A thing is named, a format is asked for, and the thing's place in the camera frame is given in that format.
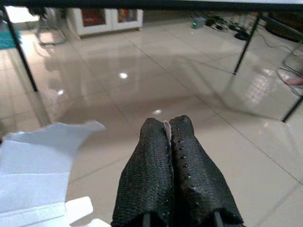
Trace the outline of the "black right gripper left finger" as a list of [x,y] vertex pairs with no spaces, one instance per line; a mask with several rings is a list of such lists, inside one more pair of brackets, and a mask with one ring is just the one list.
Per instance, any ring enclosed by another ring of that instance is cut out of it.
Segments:
[[172,158],[164,123],[147,118],[134,152],[121,172],[112,225],[172,225]]

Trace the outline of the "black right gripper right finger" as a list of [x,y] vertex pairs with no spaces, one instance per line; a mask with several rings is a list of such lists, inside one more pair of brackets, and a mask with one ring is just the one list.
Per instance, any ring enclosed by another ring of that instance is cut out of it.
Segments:
[[175,181],[174,224],[243,224],[231,190],[186,115],[170,120]]

